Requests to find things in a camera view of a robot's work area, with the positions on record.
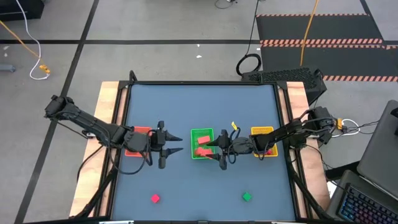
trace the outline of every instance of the laptop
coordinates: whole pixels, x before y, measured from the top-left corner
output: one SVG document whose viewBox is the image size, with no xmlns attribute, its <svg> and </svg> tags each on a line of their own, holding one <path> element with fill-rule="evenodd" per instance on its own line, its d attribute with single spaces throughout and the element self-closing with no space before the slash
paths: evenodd
<svg viewBox="0 0 398 224">
<path fill-rule="evenodd" d="M 337 220 L 398 224 L 398 102 L 388 102 L 357 171 L 346 170 L 326 211 Z"/>
</svg>

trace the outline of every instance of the white cable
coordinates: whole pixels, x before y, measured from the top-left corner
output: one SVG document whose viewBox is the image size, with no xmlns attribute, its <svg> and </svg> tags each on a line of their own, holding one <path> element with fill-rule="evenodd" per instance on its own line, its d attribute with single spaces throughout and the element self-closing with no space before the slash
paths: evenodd
<svg viewBox="0 0 398 224">
<path fill-rule="evenodd" d="M 356 127 L 358 128 L 358 130 L 357 130 L 355 133 L 338 134 L 338 135 L 332 136 L 332 138 L 337 138 L 337 137 L 340 137 L 340 136 L 355 135 L 355 134 L 358 134 L 358 133 L 361 131 L 361 128 L 359 127 L 359 125 L 358 125 L 355 121 L 353 121 L 352 119 L 343 119 L 343 120 L 341 121 L 341 125 L 344 125 L 344 121 L 351 121 L 352 123 L 354 123 L 354 124 L 356 125 Z"/>
<path fill-rule="evenodd" d="M 45 76 L 45 77 L 42 77 L 42 78 L 35 78 L 35 77 L 32 76 L 33 70 L 36 69 L 37 65 L 38 65 L 39 62 L 40 62 L 40 59 L 42 58 L 42 48 L 41 48 L 41 46 L 40 46 L 39 41 L 37 41 L 35 38 L 33 38 L 33 37 L 31 36 L 31 34 L 29 33 L 29 30 L 28 30 L 28 28 L 27 28 L 27 19 L 26 19 L 26 15 L 25 15 L 24 9 L 22 8 L 22 6 L 21 6 L 21 4 L 19 3 L 18 0 L 15 0 L 15 1 L 17 2 L 19 8 L 20 8 L 21 11 L 22 11 L 22 14 L 24 15 L 24 19 L 25 19 L 25 28 L 26 28 L 27 35 L 29 35 L 29 37 L 30 37 L 32 40 L 36 41 L 37 45 L 39 46 L 39 59 L 37 60 L 35 66 L 33 66 L 32 70 L 30 71 L 29 76 L 30 76 L 32 79 L 34 79 L 34 80 L 45 80 L 45 79 L 47 79 L 47 78 L 50 76 L 50 74 L 46 74 L 46 76 Z"/>
</svg>

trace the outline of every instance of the small green cube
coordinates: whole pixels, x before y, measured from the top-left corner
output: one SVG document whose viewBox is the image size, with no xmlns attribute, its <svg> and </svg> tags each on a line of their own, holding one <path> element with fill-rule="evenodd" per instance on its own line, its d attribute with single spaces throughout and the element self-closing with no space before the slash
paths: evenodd
<svg viewBox="0 0 398 224">
<path fill-rule="evenodd" d="M 248 202 L 251 199 L 251 195 L 249 193 L 245 192 L 243 194 L 243 199 Z"/>
</svg>

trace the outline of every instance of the wooden table edge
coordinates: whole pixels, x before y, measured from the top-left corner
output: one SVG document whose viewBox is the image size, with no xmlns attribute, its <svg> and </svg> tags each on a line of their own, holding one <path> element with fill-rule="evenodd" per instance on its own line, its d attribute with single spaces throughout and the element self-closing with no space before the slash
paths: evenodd
<svg viewBox="0 0 398 224">
<path fill-rule="evenodd" d="M 112 120 L 114 105 L 116 102 L 116 95 L 118 92 L 119 82 L 103 82 L 98 95 L 98 101 L 95 109 L 95 116 L 102 119 L 105 122 L 110 123 Z M 305 94 L 304 85 L 302 82 L 288 82 L 288 94 L 290 98 L 290 105 L 292 108 L 293 117 L 300 116 L 305 110 L 308 109 L 307 96 Z M 119 105 L 119 112 L 117 118 L 117 124 L 121 123 L 123 115 L 124 99 L 127 91 L 122 92 L 121 104 Z M 282 116 L 284 117 L 285 123 L 288 122 L 287 110 L 283 91 L 279 90 L 279 97 L 282 106 Z M 307 144 L 318 149 L 317 141 L 314 139 L 308 139 Z M 83 160 L 88 157 L 93 151 L 95 151 L 100 145 L 96 139 L 89 139 L 86 145 L 86 151 Z M 70 216 L 79 213 L 84 206 L 90 201 L 91 197 L 98 188 L 100 182 L 101 171 L 103 167 L 103 161 L 105 156 L 105 150 L 100 151 L 95 157 L 93 157 L 81 170 L 80 179 L 76 186 L 75 196 L 73 198 L 72 207 L 70 210 Z M 311 147 L 306 147 L 301 150 L 301 156 L 303 160 L 303 168 L 305 173 L 305 179 L 307 181 L 307 187 L 317 202 L 326 209 L 330 203 L 330 197 L 328 188 L 326 185 L 325 173 L 323 170 L 323 164 L 320 158 L 319 152 L 316 152 Z M 306 217 L 305 207 L 301 191 L 297 188 L 298 205 L 300 209 L 301 217 Z M 107 190 L 102 201 L 106 205 L 108 201 L 109 191 Z M 106 206 L 101 207 L 100 215 L 106 214 Z"/>
</svg>

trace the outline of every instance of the green tray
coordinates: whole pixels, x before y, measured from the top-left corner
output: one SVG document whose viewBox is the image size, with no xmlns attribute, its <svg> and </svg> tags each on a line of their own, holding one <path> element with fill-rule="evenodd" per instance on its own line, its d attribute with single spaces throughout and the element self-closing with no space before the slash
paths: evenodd
<svg viewBox="0 0 398 224">
<path fill-rule="evenodd" d="M 195 155 L 195 150 L 201 146 L 204 149 L 211 149 L 213 154 L 216 153 L 216 149 L 213 146 L 205 146 L 199 145 L 198 138 L 210 136 L 210 141 L 214 141 L 214 132 L 213 128 L 201 128 L 201 129 L 191 129 L 191 156 L 192 159 L 209 159 L 207 157 L 197 156 Z"/>
</svg>

